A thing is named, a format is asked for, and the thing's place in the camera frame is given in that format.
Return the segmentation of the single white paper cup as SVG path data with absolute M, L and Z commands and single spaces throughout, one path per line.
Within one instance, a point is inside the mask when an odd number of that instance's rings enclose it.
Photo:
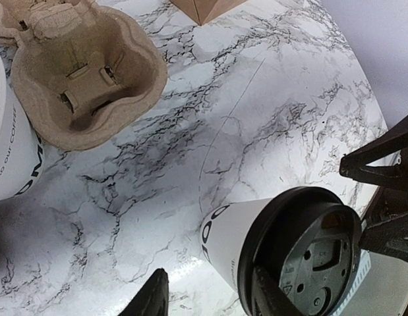
M 202 223 L 200 245 L 204 257 L 234 291 L 238 290 L 239 258 L 245 238 L 270 201 L 230 203 L 213 210 Z

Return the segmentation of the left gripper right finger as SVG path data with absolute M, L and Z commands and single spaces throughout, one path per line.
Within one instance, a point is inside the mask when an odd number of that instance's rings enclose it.
M 301 316 L 301 312 L 261 266 L 256 266 L 252 272 L 251 312 L 259 316 Z

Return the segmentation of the black cup lid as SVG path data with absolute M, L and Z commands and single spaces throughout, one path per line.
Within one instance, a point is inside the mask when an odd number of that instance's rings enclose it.
M 247 232 L 237 273 L 237 293 L 254 315 L 252 275 L 262 267 L 301 315 L 332 315 L 356 278 L 361 259 L 361 219 L 333 192 L 300 186 L 271 199 Z

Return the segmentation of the brown pulp cup carrier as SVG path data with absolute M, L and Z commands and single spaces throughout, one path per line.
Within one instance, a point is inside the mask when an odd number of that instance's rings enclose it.
M 35 131 L 66 151 L 97 147 L 147 113 L 166 63 L 134 18 L 95 1 L 0 1 L 13 89 Z

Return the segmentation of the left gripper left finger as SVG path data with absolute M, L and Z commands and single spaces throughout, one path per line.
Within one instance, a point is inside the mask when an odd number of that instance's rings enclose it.
M 164 269 L 156 269 L 120 316 L 168 316 L 169 280 Z

